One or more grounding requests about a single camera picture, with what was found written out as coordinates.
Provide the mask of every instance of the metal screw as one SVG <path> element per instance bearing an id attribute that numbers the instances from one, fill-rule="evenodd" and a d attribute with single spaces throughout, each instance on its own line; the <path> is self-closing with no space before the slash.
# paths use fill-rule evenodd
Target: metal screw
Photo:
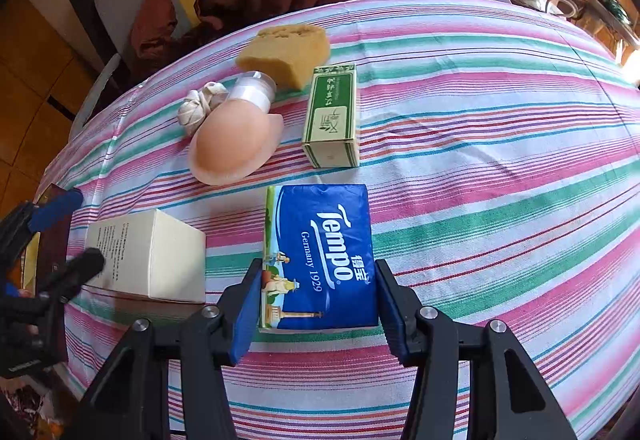
<path id="1" fill-rule="evenodd" d="M 423 306 L 420 308 L 420 315 L 425 319 L 436 319 L 438 311 L 433 306 Z"/>
<path id="2" fill-rule="evenodd" d="M 491 327 L 491 330 L 498 334 L 503 334 L 507 331 L 507 325 L 499 319 L 494 319 L 493 321 L 491 321 L 489 323 L 489 326 Z"/>
<path id="3" fill-rule="evenodd" d="M 133 321 L 133 325 L 131 326 L 133 330 L 136 332 L 144 332 L 147 328 L 149 328 L 150 322 L 149 319 L 136 319 Z"/>
<path id="4" fill-rule="evenodd" d="M 207 305 L 202 309 L 202 315 L 207 319 L 213 319 L 220 315 L 220 309 L 215 305 Z"/>

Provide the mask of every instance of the white cloth bundle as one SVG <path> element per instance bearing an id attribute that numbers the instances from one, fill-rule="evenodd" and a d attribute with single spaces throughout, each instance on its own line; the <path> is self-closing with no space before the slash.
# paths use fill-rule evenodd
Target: white cloth bundle
<path id="1" fill-rule="evenodd" d="M 189 90 L 178 108 L 178 122 L 187 135 L 193 135 L 204 119 L 226 99 L 227 91 L 222 83 L 211 81 L 200 90 Z"/>

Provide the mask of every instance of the natural sea sponge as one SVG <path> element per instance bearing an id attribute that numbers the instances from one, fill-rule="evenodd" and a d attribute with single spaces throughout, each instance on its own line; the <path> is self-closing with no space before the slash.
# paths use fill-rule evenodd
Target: natural sea sponge
<path id="1" fill-rule="evenodd" d="M 322 27 L 277 26 L 262 29 L 236 58 L 244 72 L 257 70 L 270 76 L 279 88 L 302 90 L 331 54 Z"/>

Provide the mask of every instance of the red cushion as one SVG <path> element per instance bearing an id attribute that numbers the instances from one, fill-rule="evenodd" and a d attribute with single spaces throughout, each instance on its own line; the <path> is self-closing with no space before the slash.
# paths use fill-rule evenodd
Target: red cushion
<path id="1" fill-rule="evenodd" d="M 171 40 L 178 20 L 171 0 L 144 0 L 131 27 L 131 46 L 139 58 L 150 58 Z"/>

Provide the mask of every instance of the black clip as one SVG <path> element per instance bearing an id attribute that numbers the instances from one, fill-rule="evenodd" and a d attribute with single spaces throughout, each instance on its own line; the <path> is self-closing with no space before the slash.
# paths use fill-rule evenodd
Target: black clip
<path id="1" fill-rule="evenodd" d="M 222 366 L 235 366 L 258 321 L 262 260 L 182 323 L 154 327 L 137 319 L 84 394 L 62 440 L 168 440 L 168 360 L 180 359 L 185 434 L 236 440 Z"/>
<path id="2" fill-rule="evenodd" d="M 450 440 L 458 362 L 471 373 L 468 440 L 576 440 L 569 421 L 526 351 L 502 321 L 485 327 L 452 321 L 398 285 L 385 260 L 376 261 L 378 308 L 389 349 L 403 366 L 417 366 L 402 440 Z"/>

